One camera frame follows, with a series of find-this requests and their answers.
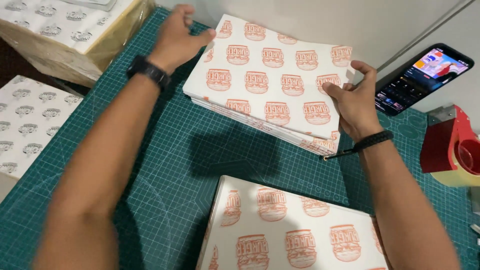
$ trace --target wristwatch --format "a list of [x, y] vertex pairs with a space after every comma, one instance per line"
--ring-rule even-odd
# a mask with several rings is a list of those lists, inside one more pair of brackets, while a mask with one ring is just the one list
[[152, 81], [156, 83], [160, 91], [165, 90], [168, 83], [170, 82], [170, 76], [167, 74], [167, 72], [159, 69], [158, 67], [150, 63], [143, 55], [135, 56], [132, 63], [128, 67], [128, 79], [130, 80], [137, 73], [149, 77]]

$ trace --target smartphone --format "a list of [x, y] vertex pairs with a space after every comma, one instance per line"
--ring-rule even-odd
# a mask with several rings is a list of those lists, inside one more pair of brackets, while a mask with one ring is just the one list
[[375, 106], [395, 116], [471, 69], [474, 61], [435, 44], [377, 82]]

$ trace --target red tape dispenser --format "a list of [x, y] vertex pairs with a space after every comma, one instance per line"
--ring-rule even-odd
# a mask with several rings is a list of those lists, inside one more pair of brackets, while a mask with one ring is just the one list
[[420, 166], [448, 186], [480, 186], [480, 141], [457, 105], [429, 112]]

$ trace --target braided bracelet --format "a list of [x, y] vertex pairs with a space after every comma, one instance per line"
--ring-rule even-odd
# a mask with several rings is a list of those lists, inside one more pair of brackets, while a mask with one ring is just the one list
[[387, 140], [391, 140], [393, 139], [393, 137], [393, 132], [389, 130], [384, 130], [382, 132], [375, 133], [363, 138], [361, 141], [357, 142], [352, 149], [342, 150], [340, 151], [340, 154], [324, 157], [324, 160], [331, 160], [342, 156], [353, 155], [367, 147], [379, 144]]

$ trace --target cutting mat grid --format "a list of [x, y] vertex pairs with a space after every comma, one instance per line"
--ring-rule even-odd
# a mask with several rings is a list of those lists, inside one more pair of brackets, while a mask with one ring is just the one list
[[[0, 269], [28, 268], [63, 167], [127, 82], [125, 70], [134, 56], [151, 50], [167, 15], [156, 9], [0, 205]], [[204, 29], [198, 23], [192, 26], [194, 34]], [[373, 213], [357, 156], [319, 161], [310, 152], [194, 105], [181, 86], [198, 57], [175, 72], [170, 91], [158, 101], [134, 181], [117, 207], [122, 269], [193, 269], [222, 174]], [[379, 117], [395, 132], [395, 145], [444, 222], [464, 269], [478, 269], [467, 189], [445, 187], [422, 174], [418, 165], [426, 116], [407, 110], [397, 117]], [[342, 134], [340, 147], [351, 146]]]

